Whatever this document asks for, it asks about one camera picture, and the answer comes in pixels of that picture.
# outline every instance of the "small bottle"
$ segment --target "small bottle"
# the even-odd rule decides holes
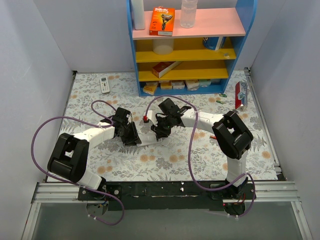
[[[182,0],[180,25],[183,28],[192,28],[196,23],[198,0]]]
[[[145,25],[145,11],[144,0],[131,0],[133,11],[133,25],[135,30],[144,30]]]

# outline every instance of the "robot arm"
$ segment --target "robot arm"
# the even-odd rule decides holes
[[[179,108],[167,98],[159,107],[163,114],[155,114],[150,110],[145,119],[145,122],[149,119],[153,122],[151,130],[156,133],[157,138],[168,137],[174,126],[194,127],[196,112],[189,106]],[[196,127],[215,134],[222,152],[227,156],[227,183],[246,173],[246,157],[253,135],[234,111],[224,115],[199,112]],[[233,184],[235,191],[239,192],[246,183],[246,176],[243,176]]]
[[[106,180],[87,169],[88,152],[105,140],[115,137],[120,137],[124,145],[141,144],[135,123],[129,122],[130,115],[130,111],[118,107],[112,116],[111,127],[94,127],[74,135],[62,133],[49,159],[48,171],[73,183],[101,191]],[[103,119],[99,125],[107,126],[110,122]]]

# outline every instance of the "shelf board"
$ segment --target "shelf board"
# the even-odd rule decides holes
[[[187,87],[184,89],[170,89],[170,90],[162,90],[158,87],[155,91],[154,96],[161,96],[161,95],[190,95],[190,94],[219,94],[222,93],[222,87],[219,84],[211,84],[208,87],[199,87],[198,90],[195,91],[188,91]],[[141,97],[151,96],[143,92],[143,87],[141,87]]]
[[[133,29],[132,38],[133,40],[143,40],[156,38],[234,37],[246,35],[246,31],[234,7],[197,9],[195,25],[192,28],[181,27],[180,16],[181,10],[175,10],[172,36],[153,36],[149,35],[152,11],[145,11],[145,29]]]
[[[227,79],[228,72],[223,60],[184,61],[161,78],[152,74],[156,62],[139,63],[139,82],[188,80],[188,79]]]
[[[153,52],[151,39],[136,42],[136,62],[170,62],[170,61],[199,61],[236,59],[236,53],[229,38],[223,48],[215,51],[204,47],[202,38],[178,38],[174,40],[173,52],[158,55]]]

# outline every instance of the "floral mat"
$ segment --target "floral mat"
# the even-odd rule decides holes
[[[107,77],[111,92],[101,93],[97,77]],[[180,97],[194,104],[198,111],[225,114],[235,105],[235,85],[246,81],[243,71],[234,71],[225,90],[227,98],[218,94],[181,95]],[[150,133],[151,124],[145,124],[142,116],[153,99],[139,97],[134,73],[87,73],[76,75],[65,116],[75,117],[93,124],[101,117],[90,108],[94,100],[104,100],[114,107],[128,109],[132,113],[137,131],[140,135]],[[151,110],[161,112],[158,99]],[[183,102],[173,101],[180,107]],[[107,116],[113,110],[103,103],[96,103],[95,109]],[[276,180],[274,160],[266,142],[263,126],[258,117],[253,97],[248,92],[248,108],[239,116],[252,132],[254,139],[247,155],[246,170],[256,180]],[[90,128],[78,122],[65,119],[60,133],[78,133]],[[191,180],[187,149],[192,128],[175,127],[171,131],[170,144],[145,147],[124,146],[119,137],[107,140],[89,152],[87,167],[107,181],[187,181]],[[210,133],[202,130],[195,132],[192,144],[191,163],[193,173],[198,180],[224,180],[227,175],[227,158],[220,150]]]

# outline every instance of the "white container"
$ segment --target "white container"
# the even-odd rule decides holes
[[[211,83],[213,83],[213,84],[218,84],[218,83],[220,83],[220,81],[221,81],[220,78],[211,79]]]
[[[133,11],[133,25],[135,30],[146,28],[144,0],[131,0]]]
[[[185,82],[183,80],[171,81],[171,85],[172,85],[173,89],[184,89],[185,88]]]
[[[146,81],[145,85],[147,86],[158,86],[158,81]]]
[[[199,88],[199,80],[198,79],[192,79],[192,80],[185,80],[185,85],[188,89],[188,91],[195,91]]]
[[[211,84],[211,79],[199,79],[199,87],[206,88]]]
[[[166,55],[170,54],[174,50],[174,38],[168,38],[168,39],[153,39],[152,45],[153,45],[153,52],[158,55]]]
[[[196,23],[198,0],[182,0],[180,26],[186,29],[192,28]]]

